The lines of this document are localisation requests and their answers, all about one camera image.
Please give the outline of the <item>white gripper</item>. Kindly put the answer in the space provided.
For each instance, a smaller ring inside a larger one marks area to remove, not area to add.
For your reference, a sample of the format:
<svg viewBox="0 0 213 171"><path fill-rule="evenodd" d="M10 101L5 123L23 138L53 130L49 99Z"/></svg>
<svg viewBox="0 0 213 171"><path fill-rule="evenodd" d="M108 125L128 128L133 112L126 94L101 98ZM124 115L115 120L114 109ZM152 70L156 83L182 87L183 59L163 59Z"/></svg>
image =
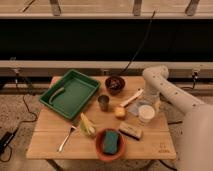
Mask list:
<svg viewBox="0 0 213 171"><path fill-rule="evenodd" d="M144 98L155 109L156 112L159 111L161 101L159 92L157 90L146 88L144 92Z"/></svg>

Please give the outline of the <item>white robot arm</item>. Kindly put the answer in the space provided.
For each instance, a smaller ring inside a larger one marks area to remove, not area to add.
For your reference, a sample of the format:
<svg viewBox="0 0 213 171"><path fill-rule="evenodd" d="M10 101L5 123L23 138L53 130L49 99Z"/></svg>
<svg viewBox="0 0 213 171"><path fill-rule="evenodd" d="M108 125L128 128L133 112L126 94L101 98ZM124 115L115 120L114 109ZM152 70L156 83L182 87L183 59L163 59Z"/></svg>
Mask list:
<svg viewBox="0 0 213 171"><path fill-rule="evenodd" d="M213 105L175 86L168 76L164 65L143 70L148 92L160 92L185 114L178 171L213 171Z"/></svg>

